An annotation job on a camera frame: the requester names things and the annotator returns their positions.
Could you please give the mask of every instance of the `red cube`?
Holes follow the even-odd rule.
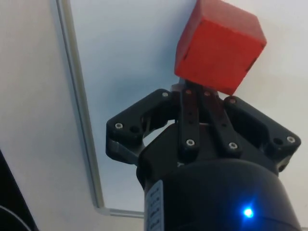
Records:
[[[178,42],[175,74],[232,95],[266,43],[255,15],[198,0]]]

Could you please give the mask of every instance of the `metal edge trim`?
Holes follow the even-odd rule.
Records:
[[[82,138],[85,143],[86,155],[90,167],[91,183],[94,190],[94,205],[104,207],[103,192],[96,158],[94,139],[91,129],[91,121],[84,87],[82,69],[77,48],[75,27],[73,22],[70,0],[56,1],[60,24],[64,38],[65,51],[72,77],[74,94],[77,101],[78,115],[81,123]]]
[[[128,210],[121,210],[121,209],[110,209],[110,215],[115,217],[128,217],[128,218],[144,218],[143,212],[137,211],[128,211]]]

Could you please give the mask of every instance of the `blue light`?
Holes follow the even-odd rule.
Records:
[[[247,217],[247,218],[252,218],[254,216],[254,212],[252,211],[251,208],[246,208],[244,210],[244,215]]]

